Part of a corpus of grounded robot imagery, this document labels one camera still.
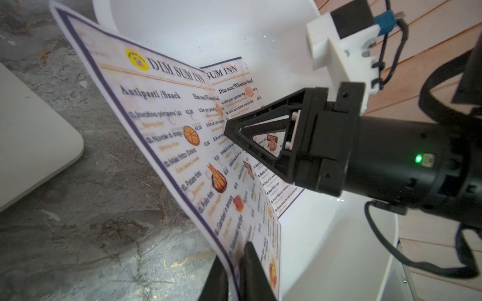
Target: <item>black strap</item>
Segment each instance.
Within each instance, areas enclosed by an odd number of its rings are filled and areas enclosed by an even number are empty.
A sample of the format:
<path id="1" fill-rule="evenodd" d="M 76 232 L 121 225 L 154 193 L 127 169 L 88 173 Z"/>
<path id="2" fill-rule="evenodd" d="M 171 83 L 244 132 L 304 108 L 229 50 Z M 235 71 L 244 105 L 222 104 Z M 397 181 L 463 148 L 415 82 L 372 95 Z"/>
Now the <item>black strap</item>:
<path id="1" fill-rule="evenodd" d="M 369 201 L 365 204 L 366 219 L 368 220 L 373 233 L 375 233 L 376 238 L 378 238 L 380 243 L 388 250 L 388 252 L 390 252 L 393 257 L 399 260 L 402 264 L 443 277 L 469 279 L 475 278 L 479 275 L 479 269 L 477 267 L 477 263 L 475 262 L 474 255 L 472 254 L 472 250 L 470 250 L 469 245 L 467 244 L 467 241 L 465 241 L 462 233 L 464 229 L 470 229 L 478 232 L 479 234 L 479 229 L 460 224 L 457 230 L 457 234 L 455 236 L 455 249 L 457 251 L 459 261 L 465 266 L 457 268 L 441 268 L 429 262 L 413 262 L 401 254 L 400 251 L 398 251 L 397 248 L 395 248 L 391 243 L 389 243 L 381 234 L 380 230 L 376 227 L 369 212 L 370 205 L 374 205 L 375 203 L 376 201 Z"/>
<path id="2" fill-rule="evenodd" d="M 472 118 L 463 113 L 457 112 L 450 107 L 447 107 L 433 97 L 433 95 L 430 93 L 432 88 L 443 83 L 447 79 L 451 79 L 452 77 L 464 72 L 465 65 L 469 60 L 471 51 L 472 50 L 469 50 L 463 55 L 460 55 L 438 67 L 428 77 L 422 87 L 422 90 L 420 90 L 418 106 L 425 114 L 427 114 L 427 116 L 441 125 L 458 125 L 464 128 L 472 129 L 480 129 L 482 127 L 482 120 Z"/>

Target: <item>white surface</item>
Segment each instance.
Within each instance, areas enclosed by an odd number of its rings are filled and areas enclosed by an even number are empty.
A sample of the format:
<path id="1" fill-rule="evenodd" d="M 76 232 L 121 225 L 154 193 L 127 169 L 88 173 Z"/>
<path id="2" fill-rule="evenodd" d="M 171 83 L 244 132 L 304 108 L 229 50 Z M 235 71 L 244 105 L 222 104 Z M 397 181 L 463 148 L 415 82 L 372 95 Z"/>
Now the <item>white surface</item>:
<path id="1" fill-rule="evenodd" d="M 335 99 L 326 68 L 312 70 L 306 23 L 319 13 L 309 0 L 116 0 L 111 11 L 107 2 L 94 0 L 101 24 L 187 64 L 242 56 L 268 101 L 315 86 L 329 87 Z M 368 199 L 341 199 L 305 191 L 281 217 L 285 300 L 380 299 L 391 256 L 365 219 Z M 395 244 L 395 215 L 371 212 Z"/>
<path id="2" fill-rule="evenodd" d="M 415 299 L 410 290 L 410 283 L 414 286 L 410 278 L 410 271 L 405 270 L 400 261 L 392 260 L 382 301 L 418 301 L 418 298 Z"/>
<path id="3" fill-rule="evenodd" d="M 83 152 L 70 124 L 0 64 L 0 211 Z"/>
<path id="4" fill-rule="evenodd" d="M 372 81 L 378 78 L 378 69 L 372 65 L 378 61 L 375 56 L 363 57 L 368 51 L 370 41 L 375 42 L 380 26 L 375 24 L 348 37 L 340 39 L 330 13 L 318 17 L 306 25 L 307 36 L 314 64 L 313 69 L 326 66 L 331 81 L 337 90 L 342 81 L 365 83 L 365 92 L 360 115 L 365 113 L 368 96 L 376 94 L 379 85 L 372 87 Z"/>

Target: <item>black cable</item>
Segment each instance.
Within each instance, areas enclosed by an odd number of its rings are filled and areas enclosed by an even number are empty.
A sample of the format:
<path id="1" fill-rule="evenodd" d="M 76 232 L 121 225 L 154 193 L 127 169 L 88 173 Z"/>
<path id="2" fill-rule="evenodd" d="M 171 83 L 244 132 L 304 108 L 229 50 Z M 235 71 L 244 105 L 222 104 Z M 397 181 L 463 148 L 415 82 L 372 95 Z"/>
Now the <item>black cable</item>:
<path id="1" fill-rule="evenodd" d="M 395 257 L 402 264 L 443 277 L 469 279 L 475 278 L 479 275 L 479 269 L 477 268 L 474 255 L 472 254 L 472 251 L 470 250 L 469 245 L 467 244 L 467 241 L 465 241 L 464 235 L 462 234 L 464 229 L 471 229 L 474 231 L 478 231 L 478 229 L 460 224 L 457 230 L 457 234 L 455 236 L 455 249 L 457 251 L 458 259 L 462 264 L 465 265 L 464 267 L 440 268 L 430 262 L 413 262 L 401 254 L 400 251 L 398 251 L 397 248 L 395 248 L 391 243 L 389 243 L 381 234 L 380 230 L 376 227 L 375 222 L 373 221 L 369 212 L 370 205 L 374 205 L 375 203 L 376 201 L 366 202 L 366 219 L 368 220 L 368 223 L 376 238 L 378 238 L 378 241 L 380 241 L 388 252 L 390 252 L 390 254 L 392 254 L 393 257 Z"/>
<path id="2" fill-rule="evenodd" d="M 482 128 L 482 120 L 453 110 L 451 107 L 446 106 L 433 97 L 430 92 L 430 90 L 444 81 L 463 73 L 471 52 L 472 50 L 469 50 L 438 67 L 430 74 L 420 90 L 418 107 L 430 117 L 430 119 L 441 125 L 460 126 L 472 130 Z"/>
<path id="3" fill-rule="evenodd" d="M 395 69 L 397 69 L 398 61 L 400 59 L 400 55 L 402 54 L 403 47 L 408 40 L 408 25 L 405 23 L 403 18 L 397 20 L 397 25 L 400 27 L 402 31 L 402 39 L 400 40 L 400 45 L 398 45 L 397 52 L 395 53 L 395 57 L 393 58 L 393 64 L 390 68 L 390 72 L 387 77 L 382 81 L 382 85 L 386 85 L 388 81 L 392 78 L 393 74 L 395 73 Z"/>
<path id="4" fill-rule="evenodd" d="M 390 0 L 385 0 L 385 5 L 387 7 L 387 11 L 391 9 Z M 382 71 L 385 69 L 385 63 L 383 62 L 383 57 L 385 56 L 385 49 L 387 47 L 388 34 L 385 34 L 383 36 L 382 49 L 380 51 L 380 57 L 378 59 L 378 62 L 372 65 L 372 68 L 378 67 L 378 78 L 372 81 L 372 87 L 375 86 L 376 84 L 379 84 L 379 90 L 383 90 L 383 86 L 390 81 L 393 74 L 395 73 L 395 70 L 397 69 L 397 66 L 398 66 L 398 61 L 400 59 L 400 55 L 405 46 L 405 43 L 408 40 L 408 25 L 405 23 L 405 21 L 402 18 L 397 20 L 397 25 L 402 31 L 402 39 L 400 40 L 400 44 L 398 46 L 397 52 L 395 53 L 395 57 L 393 58 L 393 64 L 388 76 L 385 79 L 381 78 Z"/>

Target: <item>wooden floor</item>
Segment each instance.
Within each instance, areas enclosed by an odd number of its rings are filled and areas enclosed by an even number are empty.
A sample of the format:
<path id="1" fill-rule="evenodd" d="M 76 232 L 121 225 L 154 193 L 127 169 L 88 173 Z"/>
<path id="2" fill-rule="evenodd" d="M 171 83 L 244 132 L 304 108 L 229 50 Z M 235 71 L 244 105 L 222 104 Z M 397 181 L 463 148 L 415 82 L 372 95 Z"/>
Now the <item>wooden floor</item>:
<path id="1" fill-rule="evenodd" d="M 315 0 L 320 13 L 328 13 L 349 0 Z M 369 0 L 373 15 L 382 13 L 384 0 Z M 419 108 L 418 96 L 427 77 L 440 65 L 475 46 L 482 32 L 482 0 L 391 0 L 392 10 L 404 11 L 409 24 L 409 39 L 401 62 L 385 89 L 372 95 L 366 115 L 432 122 Z M 393 30 L 388 39 L 386 76 L 400 43 L 401 32 Z M 381 38 L 372 49 L 379 55 Z M 460 76 L 432 90 L 435 97 L 449 105 Z M 467 113 L 471 106 L 450 105 Z M 441 267 L 460 266 L 454 248 L 456 222 L 410 210 L 400 217 L 403 252 L 413 261 L 428 261 Z M 469 245 L 482 268 L 482 240 L 465 231 Z M 410 269 L 417 294 L 422 301 L 482 300 L 482 277 L 457 280 Z"/>

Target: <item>blue connector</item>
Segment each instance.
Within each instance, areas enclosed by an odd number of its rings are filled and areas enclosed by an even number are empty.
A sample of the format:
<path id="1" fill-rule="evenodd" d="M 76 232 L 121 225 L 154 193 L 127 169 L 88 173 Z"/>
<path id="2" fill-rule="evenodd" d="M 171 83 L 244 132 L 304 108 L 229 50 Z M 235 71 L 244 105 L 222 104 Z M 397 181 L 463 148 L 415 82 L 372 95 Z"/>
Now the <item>blue connector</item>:
<path id="1" fill-rule="evenodd" d="M 380 25 L 380 33 L 378 34 L 378 36 L 382 36 L 393 30 L 397 23 L 397 20 L 395 20 L 393 11 L 387 10 L 383 14 L 375 17 L 375 23 Z"/>

